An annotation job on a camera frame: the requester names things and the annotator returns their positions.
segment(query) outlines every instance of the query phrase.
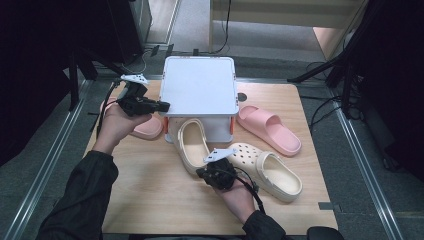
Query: human hand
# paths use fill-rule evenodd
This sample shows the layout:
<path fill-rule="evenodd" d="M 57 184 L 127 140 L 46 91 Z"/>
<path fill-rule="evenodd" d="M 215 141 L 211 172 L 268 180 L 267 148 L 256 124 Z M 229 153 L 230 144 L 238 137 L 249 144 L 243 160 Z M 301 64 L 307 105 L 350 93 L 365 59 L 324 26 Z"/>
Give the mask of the human hand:
<path fill-rule="evenodd" d="M 255 211 L 253 196 L 238 179 L 234 181 L 229 190 L 219 190 L 214 188 L 216 194 L 220 196 L 227 208 L 244 224 L 249 216 Z"/>
<path fill-rule="evenodd" d="M 151 114 L 129 117 L 117 103 L 108 107 L 103 117 L 103 124 L 92 150 L 112 154 L 113 149 L 137 125 L 149 121 Z"/>

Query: gray floor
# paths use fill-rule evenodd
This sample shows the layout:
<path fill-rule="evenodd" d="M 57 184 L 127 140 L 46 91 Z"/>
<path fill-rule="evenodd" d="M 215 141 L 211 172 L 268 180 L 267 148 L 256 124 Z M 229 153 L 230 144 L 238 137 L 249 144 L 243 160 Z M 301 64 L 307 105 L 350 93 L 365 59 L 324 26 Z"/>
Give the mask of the gray floor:
<path fill-rule="evenodd" d="M 194 24 L 204 23 L 204 20 L 201 19 L 204 18 L 205 11 L 207 11 L 205 8 L 207 2 L 206 0 L 181 1 L 170 38 L 170 43 L 174 44 L 173 55 L 190 53 L 193 48 L 198 48 L 200 51 L 207 50 L 207 28 L 205 25 Z M 261 35 L 267 36 L 267 38 L 255 38 L 251 35 L 249 35 L 250 37 L 242 35 L 242 29 L 245 27 L 241 26 L 242 24 L 239 25 L 230 25 L 230 50 L 224 52 L 225 55 L 234 58 L 239 80 L 285 83 L 285 79 L 296 77 L 310 69 L 309 63 L 324 61 L 312 29 L 280 26 L 281 31 L 283 28 L 287 30 L 285 34 L 274 38 L 271 37 L 271 34 L 263 33 Z M 257 25 L 251 25 L 248 28 L 253 27 L 264 30 L 263 26 Z M 245 42 L 240 44 L 242 46 L 237 45 L 241 41 L 237 38 L 244 39 Z M 258 44 L 252 46 L 255 42 L 260 43 L 261 47 L 256 47 Z M 263 54 L 266 52 L 263 49 L 279 50 L 269 50 L 274 54 L 272 55 L 271 53 Z M 154 57 L 146 55 L 145 75 L 162 74 L 164 59 L 165 54 L 162 51 Z M 144 68 L 144 64 L 138 59 L 127 67 L 139 71 Z M 62 195 L 67 177 L 73 166 L 83 156 L 86 143 L 91 135 L 90 128 L 94 124 L 96 116 L 89 113 L 98 112 L 98 106 L 114 77 L 108 70 L 99 68 L 99 72 L 100 76 L 97 81 L 90 81 L 88 94 L 83 98 L 81 104 L 81 112 L 75 119 L 73 128 L 69 131 L 62 151 L 57 155 L 57 159 L 54 159 L 55 165 L 52 166 L 52 172 L 44 186 L 44 191 L 39 198 L 33 199 L 36 204 L 33 206 L 34 209 L 28 209 L 27 215 L 29 216 L 26 216 L 27 218 L 24 218 L 25 221 L 22 223 L 24 228 L 15 232 L 16 238 L 8 235 L 9 239 L 33 239 L 42 219 Z M 322 74 L 317 76 L 318 79 L 323 77 Z M 331 92 L 325 87 L 322 80 L 317 79 L 308 80 L 297 86 L 305 116 L 309 122 L 315 110 L 323 103 L 323 99 L 331 96 Z M 22 206 L 24 198 L 28 196 L 31 185 L 46 157 L 52 156 L 49 150 L 55 144 L 56 136 L 60 132 L 63 122 L 67 120 L 69 103 L 69 97 L 65 98 L 39 128 L 25 150 L 0 168 L 1 238 L 6 236 L 10 226 L 17 225 L 12 224 L 14 217 L 19 213 L 19 208 Z M 317 118 L 332 109 L 331 104 L 326 105 L 319 111 Z M 381 187 L 383 196 L 387 200 L 389 210 L 394 214 L 401 237 L 403 236 L 403 239 L 422 239 L 424 235 L 424 183 L 406 171 L 401 170 L 394 173 L 386 170 L 366 125 L 361 121 L 351 121 L 350 123 L 366 154 L 366 160 L 376 176 L 378 186 Z M 318 123 L 314 127 L 312 137 L 330 199 L 335 208 L 339 230 L 345 239 L 396 239 L 390 238 L 391 235 L 387 234 L 381 213 L 377 211 L 376 201 L 363 177 L 355 151 L 352 150 L 339 116 L 332 114 Z M 106 234 L 105 239 L 128 239 L 128 236 Z M 303 240 L 306 237 L 294 236 L 294 239 Z"/>
<path fill-rule="evenodd" d="M 160 45 L 169 44 L 179 2 L 179 0 L 149 1 L 152 23 L 147 42 Z"/>

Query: clog strap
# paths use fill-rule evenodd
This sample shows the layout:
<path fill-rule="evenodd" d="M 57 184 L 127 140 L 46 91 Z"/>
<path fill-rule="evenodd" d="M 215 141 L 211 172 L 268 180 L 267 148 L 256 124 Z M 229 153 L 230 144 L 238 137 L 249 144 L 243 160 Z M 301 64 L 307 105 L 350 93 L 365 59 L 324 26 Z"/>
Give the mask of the clog strap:
<path fill-rule="evenodd" d="M 266 131 L 266 124 L 270 119 L 272 119 L 274 123 L 281 123 L 280 117 L 278 117 L 278 115 L 261 108 L 256 109 L 247 115 L 246 118 L 240 120 L 243 122 L 242 125 L 248 125 L 246 127 L 249 129 L 249 131 L 260 135 L 260 131 Z"/>

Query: pink slide sandal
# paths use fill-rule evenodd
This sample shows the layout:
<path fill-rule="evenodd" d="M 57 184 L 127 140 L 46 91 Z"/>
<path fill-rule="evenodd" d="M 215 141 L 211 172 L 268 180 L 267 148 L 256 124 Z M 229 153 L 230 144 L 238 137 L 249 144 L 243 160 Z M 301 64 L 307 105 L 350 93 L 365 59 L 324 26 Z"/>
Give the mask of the pink slide sandal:
<path fill-rule="evenodd" d="M 115 101 L 116 98 L 109 98 L 108 103 Z M 103 102 L 100 105 L 100 111 L 102 110 Z M 156 118 L 155 116 L 152 116 L 152 118 L 135 127 L 134 131 L 130 133 L 130 135 L 134 137 L 138 137 L 144 140 L 152 140 L 156 138 L 163 129 L 162 122 Z"/>
<path fill-rule="evenodd" d="M 240 109 L 236 120 L 285 156 L 293 156 L 300 151 L 302 144 L 299 138 L 274 113 L 255 106 L 245 106 Z"/>

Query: box lid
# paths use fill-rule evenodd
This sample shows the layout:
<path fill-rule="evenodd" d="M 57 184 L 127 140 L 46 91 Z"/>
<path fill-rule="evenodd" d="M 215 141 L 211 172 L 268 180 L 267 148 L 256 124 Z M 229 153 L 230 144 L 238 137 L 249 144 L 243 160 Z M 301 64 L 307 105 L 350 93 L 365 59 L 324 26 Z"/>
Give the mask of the box lid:
<path fill-rule="evenodd" d="M 161 114 L 167 117 L 234 116 L 239 106 L 233 59 L 166 58 L 159 99 L 171 104 Z"/>

